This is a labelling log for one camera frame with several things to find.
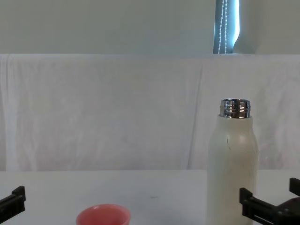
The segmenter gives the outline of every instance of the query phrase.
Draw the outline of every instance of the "white table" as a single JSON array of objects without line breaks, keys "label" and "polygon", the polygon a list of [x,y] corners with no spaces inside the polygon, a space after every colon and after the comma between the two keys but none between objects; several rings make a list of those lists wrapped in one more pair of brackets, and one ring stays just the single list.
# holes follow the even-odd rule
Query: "white table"
[{"label": "white table", "polygon": [[[299,171],[259,171],[257,197],[280,204]],[[205,171],[0,172],[0,197],[24,185],[26,211],[6,225],[74,225],[83,209],[127,207],[130,225],[204,225]]]}]

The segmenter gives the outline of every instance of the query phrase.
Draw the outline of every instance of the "metal bottle rim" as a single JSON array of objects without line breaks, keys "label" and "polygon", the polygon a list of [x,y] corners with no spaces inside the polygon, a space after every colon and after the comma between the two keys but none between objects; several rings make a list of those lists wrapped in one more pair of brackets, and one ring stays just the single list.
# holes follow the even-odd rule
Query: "metal bottle rim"
[{"label": "metal bottle rim", "polygon": [[221,100],[221,117],[236,119],[249,118],[250,110],[250,100],[240,98],[224,98]]}]

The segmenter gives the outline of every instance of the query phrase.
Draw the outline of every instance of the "white cloth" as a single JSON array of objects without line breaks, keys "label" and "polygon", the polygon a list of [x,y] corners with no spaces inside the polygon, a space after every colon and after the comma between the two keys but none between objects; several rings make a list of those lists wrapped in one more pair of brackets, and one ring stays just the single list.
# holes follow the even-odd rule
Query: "white cloth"
[{"label": "white cloth", "polygon": [[2,55],[0,88],[2,170],[206,168],[222,98],[251,100],[261,169],[300,167],[298,55]]},{"label": "white cloth", "polygon": [[199,60],[11,55],[7,170],[186,169]]}]

